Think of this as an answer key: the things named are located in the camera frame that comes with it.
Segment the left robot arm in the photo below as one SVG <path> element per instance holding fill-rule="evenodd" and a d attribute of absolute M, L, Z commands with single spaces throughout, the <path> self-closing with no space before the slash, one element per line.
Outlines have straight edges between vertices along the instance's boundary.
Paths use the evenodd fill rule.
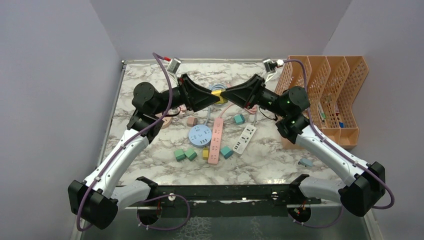
<path fill-rule="evenodd" d="M 71 211 L 76 215 L 77 229 L 81 220 L 98 229 L 107 228 L 117 213 L 141 201 L 152 205 L 157 200 L 154 183 L 143 178 L 124 187 L 117 187 L 125 171 L 135 158 L 145 150 L 158 135 L 164 117 L 170 109 L 185 105 L 189 111 L 205 109 L 221 100 L 218 93 L 193 82 L 187 74 L 177 78 L 177 85 L 159 92 L 149 82 L 141 82 L 133 90 L 132 114 L 121 139 L 106 159 L 83 181 L 74 180 L 68 187 Z"/>

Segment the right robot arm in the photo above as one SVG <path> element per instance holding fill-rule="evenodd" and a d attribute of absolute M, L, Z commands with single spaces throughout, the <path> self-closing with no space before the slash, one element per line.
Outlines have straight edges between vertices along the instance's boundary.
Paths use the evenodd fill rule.
<path fill-rule="evenodd" d="M 351 214 L 363 217 L 386 193 L 386 170 L 375 161 L 368 163 L 325 136 L 303 112 L 310 106 L 306 90 L 294 86 L 282 94 L 266 88 L 265 80 L 254 75 L 245 83 L 227 88 L 221 97 L 241 108 L 258 105 L 278 116 L 279 134 L 312 153 L 332 169 L 340 181 L 303 177 L 288 190 L 289 199 L 300 204 L 307 198 L 338 202 Z"/>

